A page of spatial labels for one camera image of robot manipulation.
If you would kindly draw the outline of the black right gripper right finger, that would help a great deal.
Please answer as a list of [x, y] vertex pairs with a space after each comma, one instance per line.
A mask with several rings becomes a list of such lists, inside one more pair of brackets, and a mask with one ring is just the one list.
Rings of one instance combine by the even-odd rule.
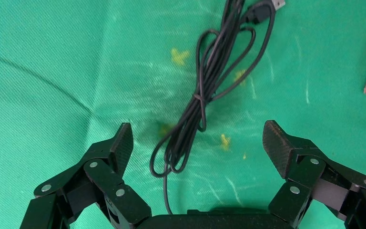
[[274, 120], [264, 124], [263, 146], [285, 180], [270, 214], [296, 229], [316, 200], [345, 228], [366, 229], [366, 175], [329, 159], [311, 140], [287, 134]]

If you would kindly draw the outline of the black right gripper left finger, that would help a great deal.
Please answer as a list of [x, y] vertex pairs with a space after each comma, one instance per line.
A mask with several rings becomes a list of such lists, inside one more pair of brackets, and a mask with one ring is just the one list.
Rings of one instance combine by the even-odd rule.
[[95, 204], [116, 229], [136, 229], [151, 217], [149, 205], [123, 180], [133, 150], [132, 127], [92, 144], [80, 161], [34, 190], [23, 229], [68, 229]]

